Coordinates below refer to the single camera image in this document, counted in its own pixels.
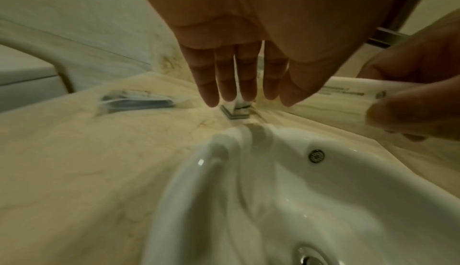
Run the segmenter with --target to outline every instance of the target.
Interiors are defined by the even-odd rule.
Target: toilet tank lid
[[[0,45],[0,85],[56,76],[56,68],[39,58]]]

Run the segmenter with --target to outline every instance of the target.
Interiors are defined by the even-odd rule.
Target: countertop
[[[190,95],[193,108],[97,115],[110,90]],[[181,161],[243,124],[298,127],[402,161],[460,196],[460,172],[436,159],[282,112],[228,120],[195,85],[148,72],[0,115],[0,264],[136,265],[151,215]]]

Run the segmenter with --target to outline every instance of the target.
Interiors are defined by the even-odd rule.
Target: metal drain
[[[323,256],[311,247],[300,247],[294,256],[294,265],[328,265]]]

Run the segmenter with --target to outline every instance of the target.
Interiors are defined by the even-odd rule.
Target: ceramic sink basin
[[[459,262],[454,196],[336,140],[254,126],[215,135],[183,164],[142,265]]]

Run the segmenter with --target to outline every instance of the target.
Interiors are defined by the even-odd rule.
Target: hand
[[[359,77],[427,83],[374,104],[367,114],[371,125],[460,139],[460,10],[382,51]]]
[[[174,32],[209,106],[257,93],[264,51],[264,94],[291,106],[318,91],[369,37],[392,0],[149,0]]]

